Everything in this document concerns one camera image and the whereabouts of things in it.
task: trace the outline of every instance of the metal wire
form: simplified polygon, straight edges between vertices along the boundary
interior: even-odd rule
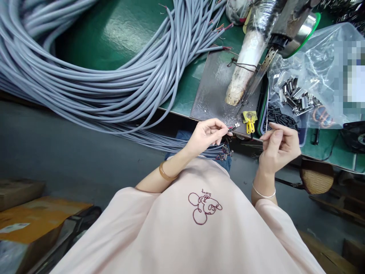
[[[186,141],[145,130],[171,110],[185,67],[201,53],[224,49],[210,46],[226,30],[213,30],[226,0],[174,0],[175,9],[164,6],[167,18],[144,48],[120,68],[107,71],[53,55],[55,39],[96,1],[0,1],[0,88],[88,129],[178,152]],[[152,123],[167,100],[166,111]],[[220,151],[217,146],[203,155],[215,158]]]

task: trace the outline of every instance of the woven stool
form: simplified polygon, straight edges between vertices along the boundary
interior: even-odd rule
[[[333,168],[330,164],[303,159],[300,178],[309,194],[322,194],[333,185]]]

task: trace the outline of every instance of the cartoon embroidery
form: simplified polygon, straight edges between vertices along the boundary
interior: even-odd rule
[[[216,209],[222,210],[222,206],[208,195],[199,197],[196,193],[190,193],[189,202],[197,207],[193,212],[193,219],[198,225],[205,224],[208,215],[213,215]]]

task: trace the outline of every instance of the floor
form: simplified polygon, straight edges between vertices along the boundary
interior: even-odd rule
[[[183,120],[169,115],[156,130],[164,128],[173,135],[172,125]],[[92,202],[102,208],[116,191],[135,186],[164,158],[160,151],[10,102],[0,101],[0,129],[0,178],[43,180],[46,195]],[[259,151],[236,147],[230,176],[250,199]],[[292,183],[301,181],[294,168],[284,168],[276,176]],[[305,191],[276,183],[276,195],[298,229],[334,251],[341,253],[344,238],[364,243],[365,229],[322,211]]]

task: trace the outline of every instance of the gold bracelet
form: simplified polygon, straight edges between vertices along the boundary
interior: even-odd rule
[[[177,178],[177,176],[176,177],[170,177],[170,176],[167,176],[166,175],[166,173],[163,171],[163,169],[162,169],[162,165],[163,165],[163,163],[164,162],[166,162],[166,161],[163,161],[161,164],[160,164],[160,168],[159,168],[159,171],[160,171],[160,174],[161,174],[161,176],[166,180],[166,181],[173,181],[173,180],[175,180],[176,178]]]

